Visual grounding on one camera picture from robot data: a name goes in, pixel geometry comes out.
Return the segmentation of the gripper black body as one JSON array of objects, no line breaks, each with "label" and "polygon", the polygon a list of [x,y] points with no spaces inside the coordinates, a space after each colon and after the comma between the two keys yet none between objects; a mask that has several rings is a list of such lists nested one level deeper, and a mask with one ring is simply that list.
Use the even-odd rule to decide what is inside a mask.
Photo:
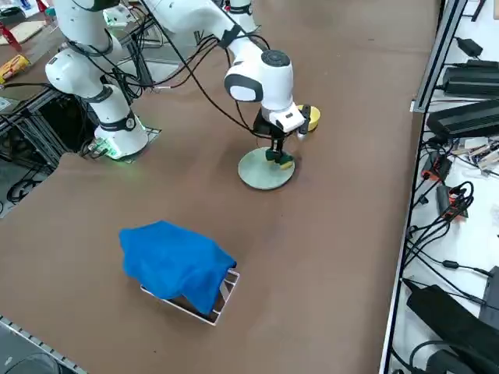
[{"label": "gripper black body", "polygon": [[282,129],[280,122],[277,125],[269,122],[264,116],[262,111],[257,112],[257,116],[253,122],[253,134],[262,139],[277,138],[285,139],[288,134]]}]

